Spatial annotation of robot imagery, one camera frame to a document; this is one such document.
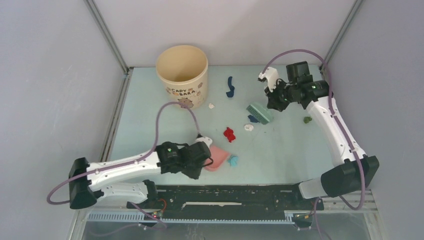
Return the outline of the pink plastic dustpan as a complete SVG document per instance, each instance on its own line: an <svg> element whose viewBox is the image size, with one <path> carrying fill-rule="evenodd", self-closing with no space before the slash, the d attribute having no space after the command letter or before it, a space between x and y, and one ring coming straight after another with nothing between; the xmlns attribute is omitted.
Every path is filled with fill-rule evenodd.
<svg viewBox="0 0 424 240"><path fill-rule="evenodd" d="M230 152L223 150L213 144L210 146L209 150L211 153L212 160L207 159L205 161L206 166L204 166L203 168L210 172L217 171L221 167L221 165L225 161L227 161L231 156Z"/></svg>

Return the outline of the light blue paper scrap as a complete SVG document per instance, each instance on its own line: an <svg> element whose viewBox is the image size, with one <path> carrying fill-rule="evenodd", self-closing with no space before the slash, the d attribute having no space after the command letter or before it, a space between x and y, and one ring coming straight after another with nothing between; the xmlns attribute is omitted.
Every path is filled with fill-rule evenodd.
<svg viewBox="0 0 424 240"><path fill-rule="evenodd" d="M238 164L238 160L239 160L239 157L238 157L237 155L231 155L231 156L227 159L227 162L229 163L229 165L230 165L231 167L235 167L235 166L237 166L237 164Z"/></svg>

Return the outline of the red paper scrap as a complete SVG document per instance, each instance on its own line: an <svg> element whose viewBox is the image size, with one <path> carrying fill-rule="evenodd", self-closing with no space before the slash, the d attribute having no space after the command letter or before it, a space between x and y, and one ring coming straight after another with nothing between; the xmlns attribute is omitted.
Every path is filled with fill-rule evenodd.
<svg viewBox="0 0 424 240"><path fill-rule="evenodd" d="M234 130L231 129L230 127L227 127L225 129L225 131L223 132L223 135L225 136L225 138L228 140L229 143L232 143L236 139Z"/></svg>

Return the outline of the green hand brush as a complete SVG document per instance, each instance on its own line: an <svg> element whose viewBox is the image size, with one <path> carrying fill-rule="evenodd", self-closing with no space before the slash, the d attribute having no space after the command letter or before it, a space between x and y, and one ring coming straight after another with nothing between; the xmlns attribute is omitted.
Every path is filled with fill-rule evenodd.
<svg viewBox="0 0 424 240"><path fill-rule="evenodd" d="M274 116L270 110L259 102L250 103L246 107L246 110L262 125L267 125L274 120Z"/></svg>

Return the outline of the dark blue paper scrap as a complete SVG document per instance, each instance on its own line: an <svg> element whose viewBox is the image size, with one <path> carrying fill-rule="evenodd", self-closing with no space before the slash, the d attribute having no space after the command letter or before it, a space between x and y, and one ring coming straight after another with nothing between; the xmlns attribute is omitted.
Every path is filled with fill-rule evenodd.
<svg viewBox="0 0 424 240"><path fill-rule="evenodd" d="M248 119L251 123L259 123L260 122L253 115L248 115L247 117L248 117Z"/></svg>

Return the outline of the long dark blue scrap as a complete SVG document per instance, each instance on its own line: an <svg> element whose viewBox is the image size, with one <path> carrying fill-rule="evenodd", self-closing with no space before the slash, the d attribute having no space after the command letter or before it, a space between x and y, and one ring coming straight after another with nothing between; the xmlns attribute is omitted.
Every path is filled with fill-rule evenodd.
<svg viewBox="0 0 424 240"><path fill-rule="evenodd" d="M233 98L234 94L235 94L235 87L232 84L232 80L233 80L232 76L229 76L228 79L227 79L227 86L228 86L229 91L226 92L226 96L228 98Z"/></svg>

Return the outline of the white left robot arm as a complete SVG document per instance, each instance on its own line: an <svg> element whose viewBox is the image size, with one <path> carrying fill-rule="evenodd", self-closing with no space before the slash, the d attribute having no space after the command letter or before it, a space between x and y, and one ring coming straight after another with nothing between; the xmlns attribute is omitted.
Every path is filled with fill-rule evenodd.
<svg viewBox="0 0 424 240"><path fill-rule="evenodd" d="M183 173L197 180L211 159L211 139L201 137L193 144L166 141L148 155L141 153L113 162L74 161L69 172L69 206L73 210L89 208L103 199L123 200L153 208L158 192L147 177Z"/></svg>

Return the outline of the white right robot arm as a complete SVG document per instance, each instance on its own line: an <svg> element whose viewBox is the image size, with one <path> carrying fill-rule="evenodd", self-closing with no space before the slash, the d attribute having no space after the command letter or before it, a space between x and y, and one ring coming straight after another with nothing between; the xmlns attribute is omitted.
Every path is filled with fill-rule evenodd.
<svg viewBox="0 0 424 240"><path fill-rule="evenodd" d="M312 198L334 198L368 188L380 166L379 160L367 155L353 138L335 98L329 95L329 84L315 81L306 61L287 65L286 71L287 82L270 66L258 75L259 81L267 83L267 108L282 112L291 103L302 105L324 133L333 164L320 177L298 183L297 191L290 196L291 204L304 209Z"/></svg>

